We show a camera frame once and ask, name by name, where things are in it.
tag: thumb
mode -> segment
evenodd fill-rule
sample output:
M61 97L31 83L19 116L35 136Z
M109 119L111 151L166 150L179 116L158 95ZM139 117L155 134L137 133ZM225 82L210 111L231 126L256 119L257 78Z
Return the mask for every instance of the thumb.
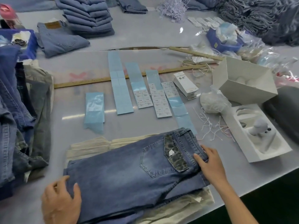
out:
M81 204L81 191L78 183L74 184L74 201Z
M204 165L206 165L206 163L202 160L202 158L197 155L196 153L193 154L193 157L195 158L195 160L198 162L198 165L202 168Z

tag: white cardboard box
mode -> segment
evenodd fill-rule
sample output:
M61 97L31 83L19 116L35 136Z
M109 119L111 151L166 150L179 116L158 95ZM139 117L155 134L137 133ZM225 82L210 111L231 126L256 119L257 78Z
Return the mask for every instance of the white cardboard box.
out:
M240 109L250 109L252 112L250 114L237 115L237 111ZM256 136L248 134L246 128L253 126L254 121L262 117L267 121L268 127L276 129L257 104L233 107L225 113L222 113L222 117L245 154L248 162L270 159L292 150L278 131L276 131L276 135L267 153L261 153L257 149L259 142L256 140ZM241 122L246 123L247 126L243 128Z
M242 77L250 86L236 82ZM231 101L260 104L277 95L271 70L247 61L225 57L213 71L213 85Z

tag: table surface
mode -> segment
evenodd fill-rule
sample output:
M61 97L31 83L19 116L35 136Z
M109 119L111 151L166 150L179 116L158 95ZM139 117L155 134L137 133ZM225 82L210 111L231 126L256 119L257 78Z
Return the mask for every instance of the table surface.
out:
M151 0L151 2L148 1L148 3L143 4L147 7L153 7L155 6L154 3ZM53 17L56 19L62 18L60 14L60 11L45 11L19 13L18 15L27 28L36 29L36 19L41 22L47 22ZM38 54L39 65L53 73L56 83L108 76L108 52L96 51L99 49L139 46L188 46L203 39L203 37L193 38L193 34L196 33L197 29L190 22L187 21L183 24L172 23L167 18L160 19L157 12L149 12L145 15L123 14L118 7L115 7L111 9L111 14L114 18L113 27L116 31L115 36L93 39L91 40L91 46L85 50L70 52L51 59L45 59L42 53ZM208 14L208 12L188 12L187 14L200 15ZM138 22L138 24L135 26L133 24L130 25L132 23L130 19ZM182 26L186 33L183 34L183 31L182 36L177 36L176 31L179 31L179 28ZM298 57L298 48L280 47L275 48L275 50L282 54ZM163 49L122 50L119 51L119 54L123 63L137 62L141 70L160 70L177 67L180 65L180 61L187 56L184 53ZM299 69L298 67L299 65L295 64L294 69ZM211 75L195 78L191 72L186 72L186 74L197 84L201 93L209 91ZM160 75L160 79L162 82L172 81L173 74ZM127 85L134 113L119 116L116 113L111 82L55 90L54 108L51 115L52 150L47 174L44 178L30 182L17 189L12 198L0 201L0 223L43 223L40 196L47 184L62 175L66 150L70 144L99 136L89 129L83 129L85 93L104 92L105 124L103 136L108 140L162 133L178 128L174 117L157 119L153 107L138 109L129 80L127 80ZM194 111L194 109L197 112L201 110L199 99L187 101L182 97L182 100L198 131L197 138L200 139L205 134L206 129L202 130L203 122L199 120ZM218 115L210 114L209 117L214 124L219 120ZM222 138L222 141L217 137L211 141L213 136L208 134L200 143L218 149L226 169L228 180L235 188L237 194L242 196L299 167L298 145L291 141L282 131L280 132L293 151L256 163L248 163L238 144L222 133L217 133ZM223 205L219 194L212 186L211 191L215 199L215 204L193 214L184 220L183 223L199 218Z

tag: blue plastic basket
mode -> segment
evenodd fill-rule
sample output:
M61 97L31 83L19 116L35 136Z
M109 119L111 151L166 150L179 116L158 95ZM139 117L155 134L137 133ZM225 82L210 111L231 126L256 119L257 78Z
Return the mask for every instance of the blue plastic basket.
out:
M206 36L207 36L207 39L209 40L209 42L211 44L211 47L213 49L218 50L219 52L224 52L224 51L238 52L239 49L244 44L243 40L238 36L237 45L235 45L235 46L224 45L224 44L221 43L219 38L217 38L216 31L213 30L212 28L209 29Z
M27 60L36 58L36 49L37 49L37 40L33 30L28 29L0 29L0 35L5 37L7 40L11 42L13 34L19 33L20 31L29 31L31 36L29 38L27 48L21 49L21 55L19 56L19 60Z

